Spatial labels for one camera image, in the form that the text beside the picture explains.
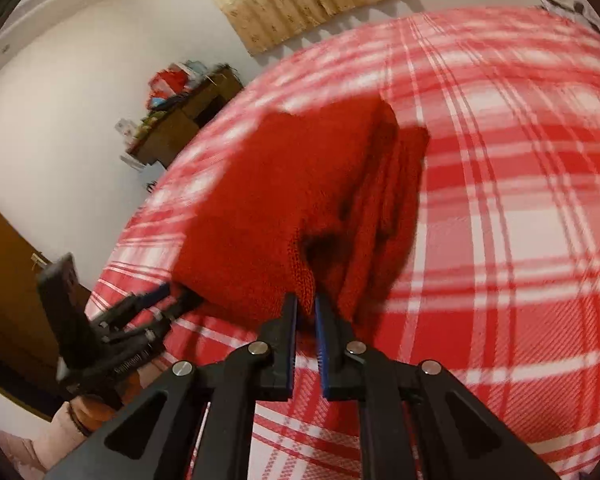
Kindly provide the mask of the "left hand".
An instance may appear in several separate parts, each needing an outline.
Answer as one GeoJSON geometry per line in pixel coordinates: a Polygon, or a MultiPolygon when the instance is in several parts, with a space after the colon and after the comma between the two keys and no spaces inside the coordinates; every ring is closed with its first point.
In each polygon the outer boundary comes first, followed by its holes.
{"type": "MultiPolygon", "coordinates": [[[[120,382],[117,392],[122,403],[128,405],[145,388],[154,382],[163,372],[163,368],[154,362],[141,367],[128,378],[120,382]]],[[[76,396],[62,404],[52,421],[54,429],[65,430],[67,434],[76,434],[79,439],[89,437],[119,411],[94,396],[76,396]]]]}

